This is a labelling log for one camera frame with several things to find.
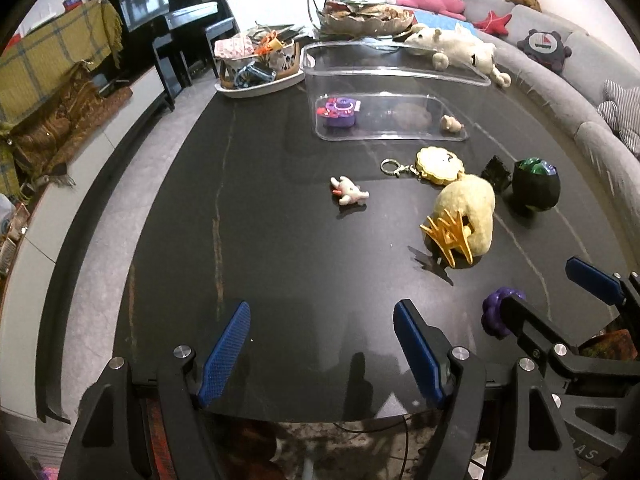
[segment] clear plastic container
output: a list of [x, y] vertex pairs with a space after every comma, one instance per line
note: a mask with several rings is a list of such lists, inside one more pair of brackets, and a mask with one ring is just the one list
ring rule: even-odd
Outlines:
[[[377, 40], [307, 45], [300, 65], [316, 134], [325, 140], [466, 139], [491, 82], [472, 66], [436, 71], [433, 53]], [[445, 131], [443, 115], [463, 128]]]

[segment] plaid blanket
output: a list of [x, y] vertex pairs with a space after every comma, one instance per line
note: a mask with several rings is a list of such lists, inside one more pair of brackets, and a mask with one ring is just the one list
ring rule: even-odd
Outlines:
[[91, 69], [111, 53], [118, 64], [122, 22], [103, 0], [87, 2], [28, 34], [0, 56], [0, 192], [18, 193], [11, 129], [40, 108], [82, 61]]

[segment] black cup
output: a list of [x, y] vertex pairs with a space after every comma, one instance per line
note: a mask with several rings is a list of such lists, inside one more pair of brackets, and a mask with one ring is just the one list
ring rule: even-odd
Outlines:
[[560, 199], [560, 176], [531, 173], [520, 168], [523, 160], [515, 163], [511, 188], [515, 201], [532, 211], [548, 211]]

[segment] marble tabletop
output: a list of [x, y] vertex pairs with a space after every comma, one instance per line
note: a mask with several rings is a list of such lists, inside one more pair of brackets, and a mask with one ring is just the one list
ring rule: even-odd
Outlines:
[[[466, 91], [455, 96], [474, 98]], [[555, 209], [531, 216], [497, 197], [491, 250], [457, 269], [436, 262], [418, 227], [441, 187], [380, 171], [387, 157], [413, 162], [425, 141], [322, 140], [304, 84], [247, 100], [215, 95], [133, 258], [114, 354], [130, 359], [134, 380], [152, 381], [178, 344], [197, 352], [234, 299], [251, 306], [251, 330], [209, 409], [281, 422], [425, 408], [392, 326], [403, 298], [487, 361], [512, 364], [523, 354], [513, 337], [499, 342], [482, 330], [482, 300], [500, 286], [524, 290], [576, 342], [594, 335], [614, 312], [569, 282], [564, 263], [578, 255], [624, 274], [618, 220], [571, 140], [528, 111], [517, 88], [482, 91], [469, 139], [434, 144], [453, 150], [467, 173], [493, 155], [509, 166], [541, 156], [558, 167], [562, 195]], [[337, 205], [329, 178], [341, 175], [369, 191], [366, 206]]]

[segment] cable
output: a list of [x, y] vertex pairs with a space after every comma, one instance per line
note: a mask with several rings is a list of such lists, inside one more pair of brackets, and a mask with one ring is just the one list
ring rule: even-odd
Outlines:
[[339, 430], [346, 431], [347, 433], [354, 434], [362, 434], [362, 433], [378, 433], [380, 431], [390, 430], [391, 428], [395, 428], [396, 426], [400, 426], [400, 424], [404, 424], [404, 458], [402, 459], [402, 467], [400, 468], [400, 475], [398, 476], [398, 480], [402, 480], [402, 475], [404, 475], [404, 469], [406, 468], [407, 456], [409, 455], [409, 425], [406, 423], [408, 420], [411, 420], [415, 415], [409, 416], [407, 418], [402, 415], [402, 421], [396, 422], [391, 426], [385, 426], [384, 428], [379, 428], [378, 430], [348, 430], [347, 428], [340, 426], [334, 422], [334, 426]]
[[406, 467], [406, 457], [407, 455], [409, 455], [409, 425], [406, 423], [404, 415], [402, 416], [402, 421], [404, 422], [404, 458], [402, 459], [402, 467], [400, 468], [400, 475], [398, 476], [398, 480], [402, 480], [404, 468]]
[[474, 465], [477, 465], [482, 470], [485, 469], [485, 466], [483, 466], [481, 463], [479, 463], [477, 460], [474, 460], [473, 458], [471, 459], [471, 463]]
[[400, 424], [402, 424], [403, 422], [406, 424], [406, 420], [405, 420], [404, 416], [402, 416], [402, 420], [400, 422], [396, 422], [395, 424], [392, 424], [391, 426], [385, 426], [384, 428], [379, 428], [378, 430], [349, 430], [348, 428], [344, 428], [343, 426], [340, 426], [340, 424], [337, 424], [336, 422], [334, 422], [334, 426], [336, 428], [338, 428], [339, 430], [346, 431], [347, 433], [362, 434], [362, 433], [378, 433], [380, 431], [390, 430], [391, 428], [395, 428], [396, 426], [400, 426]]

